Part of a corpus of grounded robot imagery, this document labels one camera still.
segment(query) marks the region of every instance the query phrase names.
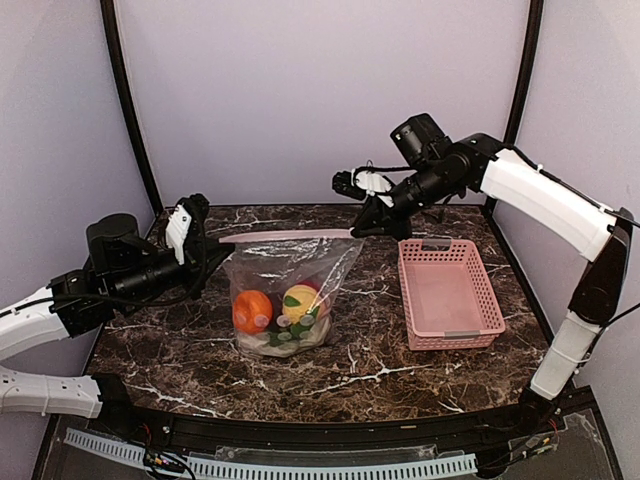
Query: plastic bag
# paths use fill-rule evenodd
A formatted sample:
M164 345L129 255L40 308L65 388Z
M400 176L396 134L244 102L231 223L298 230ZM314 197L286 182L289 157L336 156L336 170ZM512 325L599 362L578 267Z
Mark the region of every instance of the plastic bag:
M223 268L231 282L240 351L289 357L322 345L331 307L362 240L348 230L299 230L234 235Z

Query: marble table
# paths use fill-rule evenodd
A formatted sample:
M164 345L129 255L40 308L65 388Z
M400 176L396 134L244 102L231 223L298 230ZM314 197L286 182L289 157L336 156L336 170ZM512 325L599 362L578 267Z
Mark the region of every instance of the marble table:
M347 228L355 205L214 207L208 235ZM117 373L139 406L230 419L362 422L411 419L515 403L547 344L478 207L444 208L413 221L416 237L476 243L506 331L489 348L412 352L398 282L396 242L368 238L334 309L327 343L288 359L255 359L234 343L222 269L200 301L118 317L89 372Z

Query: pink basket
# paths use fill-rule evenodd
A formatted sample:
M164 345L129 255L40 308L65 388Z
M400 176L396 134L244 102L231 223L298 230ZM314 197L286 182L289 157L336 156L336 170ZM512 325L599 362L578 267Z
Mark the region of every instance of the pink basket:
M400 242L398 269L411 350L488 347L504 319L475 244Z

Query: orange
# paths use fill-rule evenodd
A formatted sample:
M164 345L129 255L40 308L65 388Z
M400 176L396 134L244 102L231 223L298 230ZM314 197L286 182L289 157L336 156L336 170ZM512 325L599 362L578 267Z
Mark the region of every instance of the orange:
M246 290L233 302L233 326L244 333L264 332L272 318L271 300L258 290Z

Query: white wall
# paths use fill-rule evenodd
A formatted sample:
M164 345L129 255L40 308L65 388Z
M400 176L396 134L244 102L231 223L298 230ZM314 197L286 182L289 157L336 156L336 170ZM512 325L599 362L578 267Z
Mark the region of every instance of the white wall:
M518 143L536 162L612 207L640 217L640 3L545 4L540 49ZM585 263L559 238L508 206L498 221L554 327ZM622 307L640 301L636 232ZM640 478L640 314L603 338L579 375L591 384L626 474Z
M163 200L344 202L339 170L403 164L389 133L433 114L502 137L526 0L118 0Z
M0 2L0 306L82 266L84 229L151 209L131 152L100 19L87 0ZM95 334L3 365L76 375ZM0 477L31 478L47 418L0 415Z

